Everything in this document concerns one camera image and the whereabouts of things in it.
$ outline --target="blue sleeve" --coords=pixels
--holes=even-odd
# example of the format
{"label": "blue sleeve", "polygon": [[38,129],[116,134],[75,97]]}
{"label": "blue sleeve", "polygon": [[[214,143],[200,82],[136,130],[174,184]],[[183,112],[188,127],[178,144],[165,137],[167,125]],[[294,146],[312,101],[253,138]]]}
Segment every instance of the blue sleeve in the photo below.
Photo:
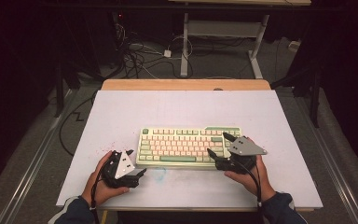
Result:
{"label": "blue sleeve", "polygon": [[82,197],[76,196],[66,200],[62,210],[48,224],[90,224],[93,221],[94,215],[89,204]]}
{"label": "blue sleeve", "polygon": [[290,194],[277,192],[263,202],[261,211],[270,224],[301,224],[307,221],[290,207],[293,198]]}

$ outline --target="desk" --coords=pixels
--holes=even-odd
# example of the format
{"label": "desk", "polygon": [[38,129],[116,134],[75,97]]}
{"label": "desk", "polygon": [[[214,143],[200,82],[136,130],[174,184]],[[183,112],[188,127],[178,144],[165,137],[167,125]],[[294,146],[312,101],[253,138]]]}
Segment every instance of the desk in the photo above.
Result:
{"label": "desk", "polygon": [[[251,81],[257,86],[264,83],[264,89],[247,91],[255,90]],[[206,91],[216,87],[229,90],[230,83],[234,91]],[[241,127],[243,134],[251,136],[268,151],[264,162],[276,190],[290,192],[297,209],[322,207],[279,99],[266,84],[264,80],[105,81],[91,109],[57,205],[62,206],[67,198],[82,192],[89,174],[106,151],[136,148],[143,127],[209,124]],[[107,201],[100,208],[118,211],[254,211],[256,199],[221,171],[148,169],[140,186]]]}
{"label": "desk", "polygon": [[[263,5],[263,6],[288,6],[300,7],[309,6],[310,0],[171,0],[174,2],[190,3],[209,3],[209,4],[233,4],[233,5]],[[215,35],[215,36],[235,36],[235,37],[255,37],[253,50],[248,51],[249,60],[254,71],[255,78],[263,78],[257,62],[257,52],[263,40],[264,32],[267,28],[269,15],[264,15],[261,22],[237,22],[237,21],[191,21],[188,13],[185,13],[184,33],[183,33],[183,53],[181,62],[181,77],[187,77],[188,64],[188,36],[189,35]]]}

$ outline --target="person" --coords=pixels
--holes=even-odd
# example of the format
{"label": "person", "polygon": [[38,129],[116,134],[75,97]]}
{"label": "person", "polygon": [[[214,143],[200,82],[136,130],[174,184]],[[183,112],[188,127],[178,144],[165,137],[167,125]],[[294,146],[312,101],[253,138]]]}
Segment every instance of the person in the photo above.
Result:
{"label": "person", "polygon": [[[94,221],[94,216],[90,211],[91,206],[91,188],[95,182],[96,176],[103,164],[109,159],[112,151],[104,155],[95,169],[89,176],[86,187],[80,196],[68,199],[62,210],[57,213],[48,223],[49,224],[90,224]],[[256,167],[251,171],[259,179],[261,186],[261,212],[270,224],[301,224],[307,223],[306,220],[297,213],[291,204],[292,196],[288,193],[280,193],[274,190],[269,183],[267,168],[260,155],[256,156]],[[225,176],[242,184],[249,192],[257,194],[257,187],[254,180],[249,175],[239,175],[234,172],[225,171]],[[129,192],[128,188],[111,189],[103,181],[97,185],[95,200],[97,206],[106,202],[112,197]]]}

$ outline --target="keyboard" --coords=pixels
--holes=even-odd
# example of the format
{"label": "keyboard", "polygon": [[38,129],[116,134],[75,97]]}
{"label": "keyboard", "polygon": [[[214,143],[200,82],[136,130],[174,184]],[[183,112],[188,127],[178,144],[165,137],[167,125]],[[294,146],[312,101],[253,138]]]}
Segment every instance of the keyboard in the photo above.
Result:
{"label": "keyboard", "polygon": [[144,128],[141,130],[136,164],[146,167],[179,167],[190,169],[215,169],[207,148],[218,157],[229,157],[231,144],[223,136],[230,133],[240,137],[237,127]]}

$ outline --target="white metal desk leg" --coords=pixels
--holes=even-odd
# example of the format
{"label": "white metal desk leg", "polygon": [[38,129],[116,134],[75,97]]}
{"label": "white metal desk leg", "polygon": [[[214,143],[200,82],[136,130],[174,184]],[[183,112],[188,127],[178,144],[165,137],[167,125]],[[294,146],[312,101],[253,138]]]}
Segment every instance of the white metal desk leg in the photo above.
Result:
{"label": "white metal desk leg", "polygon": [[185,13],[185,20],[183,25],[183,52],[182,63],[180,66],[180,76],[187,77],[187,63],[188,63],[188,49],[187,49],[187,37],[188,37],[188,13]]}
{"label": "white metal desk leg", "polygon": [[249,59],[251,61],[251,65],[252,65],[252,68],[253,68],[253,71],[255,74],[255,78],[263,78],[263,76],[261,75],[260,66],[258,66],[256,56],[257,56],[258,49],[260,48],[261,41],[263,40],[263,35],[264,35],[264,32],[266,31],[268,21],[269,21],[269,15],[265,15],[263,17],[263,21],[262,21],[260,28],[258,30],[258,33],[257,33],[257,38],[255,40],[255,49],[249,50]]}

